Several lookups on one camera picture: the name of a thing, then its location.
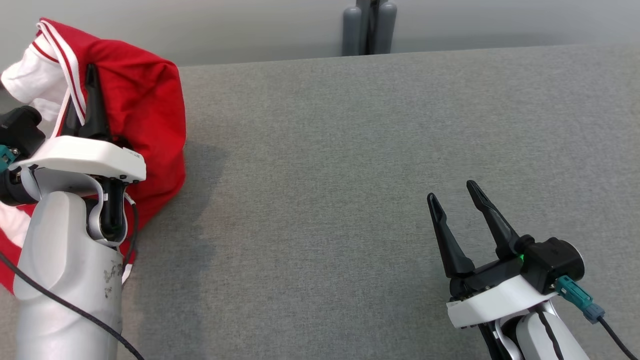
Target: white fabric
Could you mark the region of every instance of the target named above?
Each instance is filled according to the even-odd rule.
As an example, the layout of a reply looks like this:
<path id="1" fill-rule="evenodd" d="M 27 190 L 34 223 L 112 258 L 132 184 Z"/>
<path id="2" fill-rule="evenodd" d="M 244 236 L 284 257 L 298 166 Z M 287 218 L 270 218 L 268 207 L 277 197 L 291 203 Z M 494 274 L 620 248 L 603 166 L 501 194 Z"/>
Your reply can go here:
<path id="1" fill-rule="evenodd" d="M 24 211 L 0 202 L 2 231 L 14 245 L 22 247 L 31 218 Z"/>
<path id="2" fill-rule="evenodd" d="M 55 52 L 46 39 L 40 35 L 34 44 L 24 51 L 22 60 L 6 69 L 0 78 L 14 98 L 40 112 L 42 123 L 38 128 L 50 137 L 56 127 L 68 86 L 60 64 L 38 50 L 40 48 L 56 59 Z"/>

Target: gray cylinder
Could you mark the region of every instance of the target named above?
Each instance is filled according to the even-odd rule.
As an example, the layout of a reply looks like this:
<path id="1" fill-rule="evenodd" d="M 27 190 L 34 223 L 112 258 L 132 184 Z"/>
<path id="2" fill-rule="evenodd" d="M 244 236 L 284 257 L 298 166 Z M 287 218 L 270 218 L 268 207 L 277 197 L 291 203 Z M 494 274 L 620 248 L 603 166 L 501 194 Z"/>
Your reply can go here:
<path id="1" fill-rule="evenodd" d="M 391 42 L 394 38 L 398 7 L 394 3 L 383 3 L 378 7 L 378 20 L 374 37 L 374 54 L 391 53 Z"/>
<path id="2" fill-rule="evenodd" d="M 342 55 L 360 55 L 360 23 L 362 21 L 362 10 L 358 7 L 351 7 L 344 10 L 342 14 Z"/>

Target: gray felt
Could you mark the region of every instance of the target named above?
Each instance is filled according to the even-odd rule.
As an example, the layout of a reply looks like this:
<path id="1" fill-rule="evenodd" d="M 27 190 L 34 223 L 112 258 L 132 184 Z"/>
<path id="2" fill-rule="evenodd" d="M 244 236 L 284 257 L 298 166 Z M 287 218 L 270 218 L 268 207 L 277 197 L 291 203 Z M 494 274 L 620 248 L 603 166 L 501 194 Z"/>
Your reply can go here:
<path id="1" fill-rule="evenodd" d="M 140 237 L 124 335 L 147 359 L 488 359 L 454 329 L 435 192 L 476 265 L 475 179 L 557 236 L 640 354 L 640 47 L 572 46 L 181 69 L 188 179 Z M 623 359 L 561 299 L 592 359 Z M 0 291 L 0 351 L 16 301 Z M 124 348 L 119 359 L 132 359 Z"/>

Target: gray wall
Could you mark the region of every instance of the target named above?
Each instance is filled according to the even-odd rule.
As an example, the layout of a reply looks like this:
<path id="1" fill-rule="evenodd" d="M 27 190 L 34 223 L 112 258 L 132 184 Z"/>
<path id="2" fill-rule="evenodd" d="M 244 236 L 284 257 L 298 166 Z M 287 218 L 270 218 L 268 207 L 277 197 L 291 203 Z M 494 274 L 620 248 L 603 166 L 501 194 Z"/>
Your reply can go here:
<path id="1" fill-rule="evenodd" d="M 638 0 L 391 0 L 393 52 L 640 38 Z M 0 69 L 40 16 L 144 47 L 179 65 L 338 56 L 355 0 L 4 0 Z"/>
<path id="2" fill-rule="evenodd" d="M 638 0 L 390 0 L 392 51 L 637 42 Z"/>

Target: black cable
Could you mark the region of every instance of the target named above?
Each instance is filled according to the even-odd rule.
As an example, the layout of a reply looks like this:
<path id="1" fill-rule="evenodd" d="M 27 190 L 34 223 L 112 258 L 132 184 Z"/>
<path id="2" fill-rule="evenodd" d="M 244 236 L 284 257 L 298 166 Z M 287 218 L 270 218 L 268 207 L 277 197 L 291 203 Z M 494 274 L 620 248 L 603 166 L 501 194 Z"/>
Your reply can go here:
<path id="1" fill-rule="evenodd" d="M 123 266 L 127 266 L 129 263 L 131 254 L 136 250 L 136 240 L 138 240 L 138 226 L 140 221 L 138 220 L 138 207 L 135 202 L 131 204 L 131 208 L 133 209 L 133 233 L 131 234 L 131 241 L 129 242 L 129 250 L 127 250 L 127 255 L 124 257 Z"/>
<path id="2" fill-rule="evenodd" d="M 145 358 L 142 357 L 142 355 L 140 355 L 140 353 L 136 350 L 136 348 L 134 348 L 133 345 L 131 345 L 125 338 L 122 337 L 122 335 L 117 333 L 112 327 L 110 327 L 109 325 L 105 324 L 100 319 L 96 318 L 95 316 L 91 315 L 90 313 L 87 313 L 86 311 L 80 309 L 79 307 L 67 302 L 65 299 L 63 299 L 63 298 L 57 296 L 56 294 L 52 293 L 51 291 L 43 288 L 40 284 L 35 282 L 32 278 L 30 278 L 27 274 L 25 274 L 24 272 L 22 272 L 22 270 L 20 270 L 17 266 L 15 266 L 11 261 L 9 261 L 9 259 L 7 259 L 6 256 L 2 252 L 0 252 L 0 260 L 2 260 L 2 262 L 12 272 L 14 272 L 15 275 L 20 277 L 27 284 L 31 285 L 31 287 L 33 287 L 34 289 L 36 289 L 39 292 L 43 293 L 46 297 L 50 298 L 51 300 L 59 303 L 60 305 L 66 307 L 67 309 L 69 309 L 69 310 L 81 315 L 85 319 L 91 321 L 95 325 L 98 325 L 99 327 L 103 328 L 106 332 L 108 332 L 116 340 L 118 340 L 122 345 L 124 345 L 124 347 L 127 348 L 127 350 L 130 353 L 132 353 L 133 356 L 135 356 L 137 360 L 145 360 Z"/>
<path id="3" fill-rule="evenodd" d="M 609 324 L 606 321 L 604 321 L 602 316 L 598 316 L 598 321 L 602 324 L 602 327 L 604 327 L 604 329 L 609 333 L 613 341 L 616 342 L 616 345 L 620 348 L 620 350 L 622 350 L 622 352 L 624 352 L 629 359 L 638 360 L 638 358 L 634 354 L 631 354 L 631 351 L 629 351 L 629 349 L 627 349 L 625 344 L 622 343 L 622 340 L 620 340 L 618 335 L 616 335 L 616 333 L 613 332 L 613 329 L 611 328 L 611 326 L 609 326 Z"/>
<path id="4" fill-rule="evenodd" d="M 538 313 L 538 317 L 540 318 L 542 325 L 545 326 L 545 330 L 547 331 L 547 335 L 549 336 L 551 343 L 554 345 L 554 351 L 556 352 L 558 360 L 564 360 L 562 351 L 560 350 L 560 344 L 558 343 L 556 335 L 554 335 L 554 332 L 551 329 L 551 325 L 549 325 L 549 322 L 547 321 L 547 317 L 545 317 L 544 311 L 542 311 L 542 308 L 538 306 L 536 307 L 536 312 Z"/>

